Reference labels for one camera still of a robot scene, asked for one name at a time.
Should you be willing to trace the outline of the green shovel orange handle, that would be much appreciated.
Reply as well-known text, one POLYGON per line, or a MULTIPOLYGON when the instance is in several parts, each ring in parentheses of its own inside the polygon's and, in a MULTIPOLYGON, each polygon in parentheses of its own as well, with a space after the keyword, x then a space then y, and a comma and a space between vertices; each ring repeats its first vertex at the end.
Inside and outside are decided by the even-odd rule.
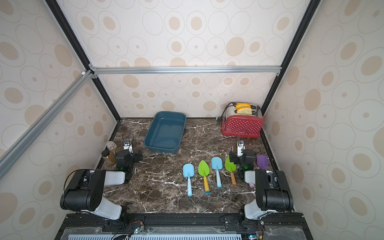
POLYGON ((233 186, 237 186, 235 171, 237 169, 236 165, 230 161, 230 157, 227 157, 225 160, 225 168, 231 175, 231 181, 233 186))

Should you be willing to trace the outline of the light blue shovel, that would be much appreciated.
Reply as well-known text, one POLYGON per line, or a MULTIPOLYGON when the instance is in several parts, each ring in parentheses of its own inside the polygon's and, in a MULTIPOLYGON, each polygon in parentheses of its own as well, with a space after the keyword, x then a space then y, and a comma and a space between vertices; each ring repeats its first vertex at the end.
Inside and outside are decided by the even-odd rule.
POLYGON ((185 164, 183 166, 183 176, 187 178, 188 180, 188 196, 192 197, 192 183, 191 183, 191 177, 195 175, 195 168, 192 164, 185 164))
POLYGON ((220 170, 223 168, 223 161, 220 157, 213 157, 212 158, 212 168, 216 171, 217 175, 217 187, 222 187, 222 181, 220 177, 220 170))

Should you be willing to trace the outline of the green shovel yellow handle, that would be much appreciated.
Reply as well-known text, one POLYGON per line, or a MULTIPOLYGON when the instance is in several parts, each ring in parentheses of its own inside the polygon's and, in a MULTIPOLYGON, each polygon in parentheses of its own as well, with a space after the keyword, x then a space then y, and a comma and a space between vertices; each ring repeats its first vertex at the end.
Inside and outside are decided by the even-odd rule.
POLYGON ((200 161, 199 167, 198 167, 198 172, 199 172, 199 175, 201 175, 204 179, 205 192, 206 192, 206 194, 209 194, 210 189, 209 189, 207 176, 210 173, 210 168, 204 160, 200 161))

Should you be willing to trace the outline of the teal plastic storage box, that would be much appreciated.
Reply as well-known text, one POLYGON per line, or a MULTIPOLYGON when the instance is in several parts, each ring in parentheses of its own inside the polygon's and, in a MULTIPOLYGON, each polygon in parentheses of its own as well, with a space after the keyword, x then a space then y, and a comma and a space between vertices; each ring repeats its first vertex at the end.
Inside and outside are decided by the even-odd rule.
POLYGON ((181 145, 186 120, 183 113, 158 112, 145 137, 145 147, 155 152, 176 153, 181 145))

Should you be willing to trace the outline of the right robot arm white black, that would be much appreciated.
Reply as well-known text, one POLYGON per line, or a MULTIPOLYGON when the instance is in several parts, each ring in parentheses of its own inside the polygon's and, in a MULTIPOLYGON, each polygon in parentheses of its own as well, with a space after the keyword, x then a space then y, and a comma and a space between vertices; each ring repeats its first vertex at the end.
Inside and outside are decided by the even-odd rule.
POLYGON ((268 170, 269 158, 253 150, 230 152, 226 169, 255 190, 254 200, 244 206, 248 220, 260 220, 269 214, 283 214, 294 207, 292 193, 283 171, 268 170))

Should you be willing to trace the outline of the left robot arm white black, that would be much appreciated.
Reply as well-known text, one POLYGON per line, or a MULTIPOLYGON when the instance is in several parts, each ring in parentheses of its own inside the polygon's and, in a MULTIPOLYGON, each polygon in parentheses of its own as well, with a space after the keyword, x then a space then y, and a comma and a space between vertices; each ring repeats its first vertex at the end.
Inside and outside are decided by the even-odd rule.
POLYGON ((133 176, 134 164, 143 160, 142 151, 131 153, 122 150, 116 155, 115 171, 107 170, 76 170, 69 184, 65 184, 60 206, 63 210, 89 212, 96 216, 129 222, 127 208, 117 205, 103 196, 104 187, 129 183, 133 176))

